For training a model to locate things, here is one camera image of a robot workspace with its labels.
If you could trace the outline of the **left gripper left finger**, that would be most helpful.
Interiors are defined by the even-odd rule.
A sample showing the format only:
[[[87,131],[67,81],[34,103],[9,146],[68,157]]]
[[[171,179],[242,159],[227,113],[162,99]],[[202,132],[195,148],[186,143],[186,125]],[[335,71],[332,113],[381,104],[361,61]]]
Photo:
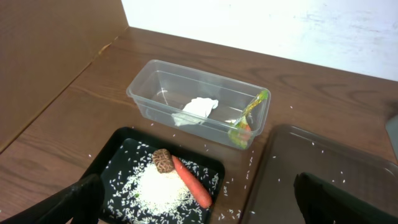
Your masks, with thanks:
[[[103,182],[99,175],[90,174],[1,224],[97,224],[103,202]]]

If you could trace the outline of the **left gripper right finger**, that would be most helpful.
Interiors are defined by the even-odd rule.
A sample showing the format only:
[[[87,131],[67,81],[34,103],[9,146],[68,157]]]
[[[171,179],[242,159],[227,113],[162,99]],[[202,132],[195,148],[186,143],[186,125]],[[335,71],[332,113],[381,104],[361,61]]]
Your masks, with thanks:
[[[307,172],[296,175],[294,194],[306,224],[397,224],[397,217]]]

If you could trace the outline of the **white rice pile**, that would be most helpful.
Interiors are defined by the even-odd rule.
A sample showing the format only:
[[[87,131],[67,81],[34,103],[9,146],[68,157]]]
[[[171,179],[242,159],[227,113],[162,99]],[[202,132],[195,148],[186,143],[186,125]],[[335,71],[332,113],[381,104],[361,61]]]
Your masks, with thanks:
[[[102,219],[108,223],[206,223],[210,209],[193,198],[176,171],[161,174],[154,147],[133,139],[116,148],[101,178]]]

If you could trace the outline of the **brown food scrap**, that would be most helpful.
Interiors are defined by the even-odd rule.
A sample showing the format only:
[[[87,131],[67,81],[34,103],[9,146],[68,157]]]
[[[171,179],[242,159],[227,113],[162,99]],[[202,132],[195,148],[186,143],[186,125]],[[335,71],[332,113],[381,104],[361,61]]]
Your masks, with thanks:
[[[172,172],[175,169],[172,156],[166,149],[158,149],[154,151],[152,160],[157,171],[161,174]]]

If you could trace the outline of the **yellow green snack wrapper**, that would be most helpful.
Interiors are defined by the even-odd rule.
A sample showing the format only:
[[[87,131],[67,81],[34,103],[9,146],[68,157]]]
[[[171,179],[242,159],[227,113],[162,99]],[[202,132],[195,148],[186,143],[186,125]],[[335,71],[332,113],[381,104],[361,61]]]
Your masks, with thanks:
[[[233,123],[230,123],[231,129],[228,131],[228,137],[231,142],[240,149],[245,149],[251,138],[251,128],[246,117],[251,111],[264,100],[268,99],[267,90],[262,90],[254,99],[245,107],[240,117]]]

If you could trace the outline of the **orange carrot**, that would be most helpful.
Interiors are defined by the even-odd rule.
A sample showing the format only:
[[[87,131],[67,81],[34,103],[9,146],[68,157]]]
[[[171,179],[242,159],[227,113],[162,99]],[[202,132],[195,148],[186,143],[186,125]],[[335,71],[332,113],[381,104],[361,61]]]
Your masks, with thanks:
[[[172,156],[175,170],[180,176],[184,184],[189,189],[193,198],[202,208],[209,208],[212,204],[212,199],[208,191],[202,186],[199,180],[182,164],[179,158]]]

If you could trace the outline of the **white paper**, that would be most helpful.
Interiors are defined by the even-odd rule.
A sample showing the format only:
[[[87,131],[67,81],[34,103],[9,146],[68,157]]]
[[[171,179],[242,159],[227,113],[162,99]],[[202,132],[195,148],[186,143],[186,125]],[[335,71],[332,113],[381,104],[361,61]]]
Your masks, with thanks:
[[[201,124],[217,107],[218,100],[197,97],[186,104],[182,113],[173,113],[172,118],[176,126]]]

